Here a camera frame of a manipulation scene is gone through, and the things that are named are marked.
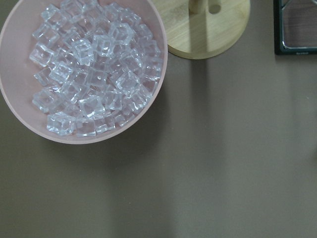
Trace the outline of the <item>clear ice cubes pile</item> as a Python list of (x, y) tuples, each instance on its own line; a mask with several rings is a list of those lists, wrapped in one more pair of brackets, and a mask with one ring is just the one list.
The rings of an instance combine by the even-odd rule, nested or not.
[(41, 70), (33, 104), (47, 130), (79, 137), (124, 127), (149, 103), (163, 61), (140, 15), (116, 2), (64, 0), (50, 4), (29, 58)]

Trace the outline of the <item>pink bowl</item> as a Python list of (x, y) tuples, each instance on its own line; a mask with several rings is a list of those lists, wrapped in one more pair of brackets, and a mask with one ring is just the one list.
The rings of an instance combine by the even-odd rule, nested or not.
[(134, 10), (151, 29), (163, 59), (158, 86), (145, 108), (123, 127), (96, 136), (59, 136), (46, 129), (47, 116), (32, 104), (32, 96), (41, 85), (33, 75), (39, 69), (29, 54), (35, 46), (31, 34), (41, 24), (40, 13), (50, 3), (60, 6), (59, 0), (20, 0), (8, 15), (0, 34), (0, 89), (5, 102), (16, 118), (35, 134), (65, 144), (89, 144), (112, 138), (135, 124), (150, 108), (162, 86), (168, 58), (167, 37), (162, 18), (151, 0), (119, 0), (123, 7)]

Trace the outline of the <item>round wooden stand base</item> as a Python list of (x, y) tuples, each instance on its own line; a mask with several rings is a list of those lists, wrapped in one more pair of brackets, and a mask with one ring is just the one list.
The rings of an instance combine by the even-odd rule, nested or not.
[(249, 21), (250, 0), (155, 0), (170, 53), (202, 60), (232, 47)]

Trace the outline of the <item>black framed tray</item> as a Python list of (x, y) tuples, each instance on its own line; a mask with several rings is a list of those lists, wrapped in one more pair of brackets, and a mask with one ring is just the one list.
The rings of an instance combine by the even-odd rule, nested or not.
[(317, 2), (274, 0), (274, 52), (276, 55), (317, 53)]

